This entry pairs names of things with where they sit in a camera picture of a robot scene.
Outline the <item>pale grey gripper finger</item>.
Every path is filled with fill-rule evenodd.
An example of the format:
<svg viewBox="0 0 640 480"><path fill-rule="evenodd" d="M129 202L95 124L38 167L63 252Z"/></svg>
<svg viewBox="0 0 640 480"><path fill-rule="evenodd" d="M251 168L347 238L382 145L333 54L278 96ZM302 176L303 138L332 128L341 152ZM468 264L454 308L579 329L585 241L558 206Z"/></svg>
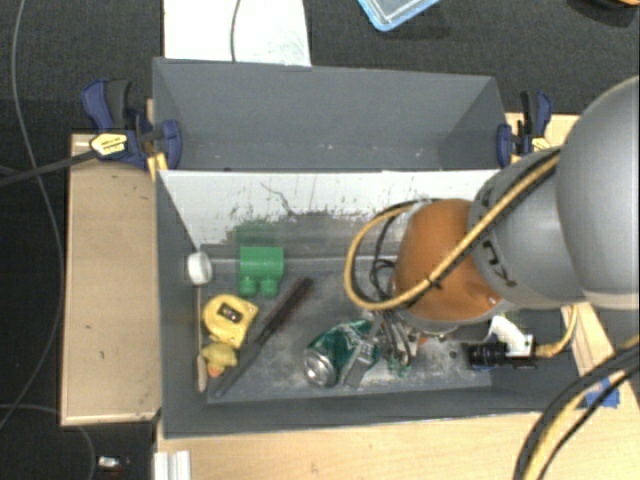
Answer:
<svg viewBox="0 0 640 480"><path fill-rule="evenodd" d="M355 347L352 357L346 365L343 383L358 388L366 373L376 365L380 358L380 348L372 342L361 342Z"/></svg>

